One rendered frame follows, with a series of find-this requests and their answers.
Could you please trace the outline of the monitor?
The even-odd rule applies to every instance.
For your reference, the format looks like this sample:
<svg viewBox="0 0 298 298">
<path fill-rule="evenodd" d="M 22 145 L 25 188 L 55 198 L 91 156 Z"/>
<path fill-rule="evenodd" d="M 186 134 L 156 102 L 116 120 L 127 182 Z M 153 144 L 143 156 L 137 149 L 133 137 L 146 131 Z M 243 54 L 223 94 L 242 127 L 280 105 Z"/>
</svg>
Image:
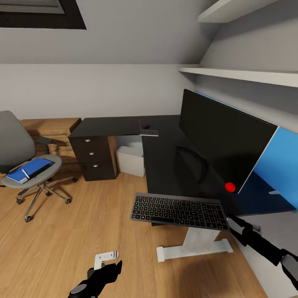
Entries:
<svg viewBox="0 0 298 298">
<path fill-rule="evenodd" d="M 239 194 L 279 126 L 203 94 L 184 88 L 179 128 L 226 183 Z"/>
</svg>

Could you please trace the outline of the folder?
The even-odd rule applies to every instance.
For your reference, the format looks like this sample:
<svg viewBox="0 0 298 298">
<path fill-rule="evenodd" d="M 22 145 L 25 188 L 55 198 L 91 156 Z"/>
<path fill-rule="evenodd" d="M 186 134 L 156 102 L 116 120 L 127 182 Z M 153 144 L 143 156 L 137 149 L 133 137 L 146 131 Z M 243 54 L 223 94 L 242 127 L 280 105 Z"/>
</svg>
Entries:
<svg viewBox="0 0 298 298">
<path fill-rule="evenodd" d="M 11 173 L 6 175 L 6 177 L 14 180 L 17 183 L 23 184 L 52 164 L 53 163 L 51 161 L 41 159 L 39 157 L 34 158 L 32 162 L 25 163 L 24 165 L 16 168 L 15 170 L 11 171 Z"/>
</svg>

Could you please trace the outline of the swivel chair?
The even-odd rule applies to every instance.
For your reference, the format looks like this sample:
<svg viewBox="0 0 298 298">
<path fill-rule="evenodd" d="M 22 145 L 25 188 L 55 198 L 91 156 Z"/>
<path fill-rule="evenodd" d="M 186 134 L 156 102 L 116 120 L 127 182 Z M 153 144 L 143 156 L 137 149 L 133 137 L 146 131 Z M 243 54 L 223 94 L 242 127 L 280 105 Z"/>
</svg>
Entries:
<svg viewBox="0 0 298 298">
<path fill-rule="evenodd" d="M 57 155 L 49 154 L 48 144 L 52 144 L 53 142 L 51 139 L 41 137 L 38 138 L 37 141 L 44 144 L 44 150 L 46 152 L 46 154 L 39 156 L 39 158 L 51 161 L 53 164 L 23 184 L 7 178 L 6 175 L 11 173 L 11 171 L 15 168 L 22 164 L 32 162 L 32 160 L 36 157 L 36 146 L 31 135 L 26 131 L 19 119 L 17 119 L 11 111 L 0 111 L 0 173 L 5 174 L 5 176 L 1 179 L 1 183 L 3 185 L 0 185 L 0 187 L 23 189 L 23 191 L 19 192 L 18 196 L 15 197 L 18 204 L 23 202 L 23 200 L 19 199 L 19 197 L 38 190 L 24 216 L 26 222 L 32 220 L 31 216 L 28 216 L 28 214 L 42 191 L 47 196 L 51 195 L 50 192 L 54 193 L 64 199 L 66 204 L 71 202 L 70 199 L 66 199 L 62 195 L 48 188 L 48 186 L 60 183 L 70 178 L 72 178 L 74 183 L 77 181 L 77 178 L 73 178 L 73 176 L 71 176 L 51 182 L 51 177 L 53 177 L 62 167 L 62 159 Z"/>
</svg>

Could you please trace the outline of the keyboard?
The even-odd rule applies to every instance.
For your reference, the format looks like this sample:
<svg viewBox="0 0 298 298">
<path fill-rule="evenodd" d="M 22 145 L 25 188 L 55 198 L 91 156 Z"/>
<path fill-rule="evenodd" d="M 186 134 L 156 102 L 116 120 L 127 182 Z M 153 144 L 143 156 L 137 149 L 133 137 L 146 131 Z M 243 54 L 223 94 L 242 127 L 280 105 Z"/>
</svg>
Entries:
<svg viewBox="0 0 298 298">
<path fill-rule="evenodd" d="M 219 199 L 137 192 L 130 220 L 231 231 Z"/>
</svg>

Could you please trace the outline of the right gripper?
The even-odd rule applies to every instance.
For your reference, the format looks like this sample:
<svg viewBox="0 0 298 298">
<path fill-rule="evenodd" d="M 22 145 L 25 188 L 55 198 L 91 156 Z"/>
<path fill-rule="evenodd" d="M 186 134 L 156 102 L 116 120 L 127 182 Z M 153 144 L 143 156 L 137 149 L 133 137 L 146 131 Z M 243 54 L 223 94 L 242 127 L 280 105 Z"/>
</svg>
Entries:
<svg viewBox="0 0 298 298">
<path fill-rule="evenodd" d="M 246 245 L 249 245 L 252 247 L 255 251 L 257 251 L 259 254 L 264 256 L 264 252 L 269 246 L 270 242 L 266 239 L 264 239 L 262 236 L 258 235 L 253 231 L 253 225 L 245 222 L 245 220 L 240 219 L 239 217 L 236 217 L 232 214 L 227 214 L 230 219 L 232 219 L 234 222 L 236 222 L 241 227 L 244 227 L 242 231 L 242 235 L 238 233 L 237 231 L 233 230 L 231 228 L 230 233 L 233 234 L 239 242 L 243 246 L 246 247 Z"/>
</svg>

